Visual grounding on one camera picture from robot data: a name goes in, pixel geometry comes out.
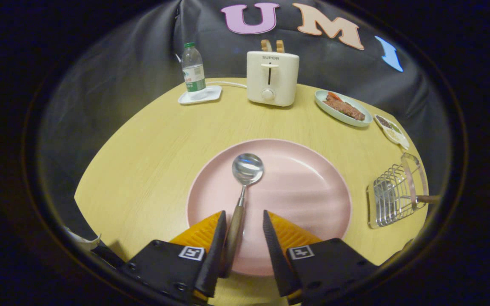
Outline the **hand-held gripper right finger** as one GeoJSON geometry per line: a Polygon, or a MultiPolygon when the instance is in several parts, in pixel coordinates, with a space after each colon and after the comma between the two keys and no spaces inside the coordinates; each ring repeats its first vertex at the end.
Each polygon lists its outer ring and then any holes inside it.
{"type": "Polygon", "coordinates": [[[279,294],[290,306],[340,305],[379,269],[340,238],[321,240],[268,210],[263,231],[279,294]]]}

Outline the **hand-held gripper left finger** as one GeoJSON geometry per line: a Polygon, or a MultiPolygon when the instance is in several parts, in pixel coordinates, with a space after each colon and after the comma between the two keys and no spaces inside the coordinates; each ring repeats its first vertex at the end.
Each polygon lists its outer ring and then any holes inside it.
{"type": "Polygon", "coordinates": [[[226,213],[219,211],[169,242],[152,240],[120,272],[132,281],[187,305],[214,296],[224,261],[226,213]]]}

